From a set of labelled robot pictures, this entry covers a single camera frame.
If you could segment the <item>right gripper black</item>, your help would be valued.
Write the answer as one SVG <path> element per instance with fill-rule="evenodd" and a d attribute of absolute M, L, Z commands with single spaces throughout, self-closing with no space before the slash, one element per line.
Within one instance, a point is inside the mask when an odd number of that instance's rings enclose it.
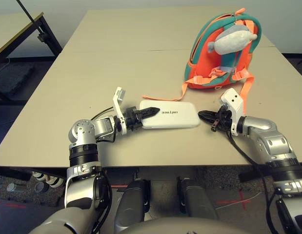
<path fill-rule="evenodd" d="M 218 112 L 202 110 L 198 112 L 199 118 L 205 122 L 215 122 L 219 120 L 218 129 L 223 132 L 231 130 L 232 112 L 225 108 L 220 108 Z"/>

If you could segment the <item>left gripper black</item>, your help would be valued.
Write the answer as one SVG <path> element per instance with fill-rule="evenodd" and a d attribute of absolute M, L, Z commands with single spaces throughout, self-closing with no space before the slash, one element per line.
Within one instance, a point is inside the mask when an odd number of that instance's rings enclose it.
<path fill-rule="evenodd" d="M 124 114 L 125 124 L 127 130 L 135 130 L 142 127 L 142 119 L 155 116 L 160 111 L 157 107 L 148 107 L 145 109 L 137 110 L 135 106 L 126 108 Z"/>

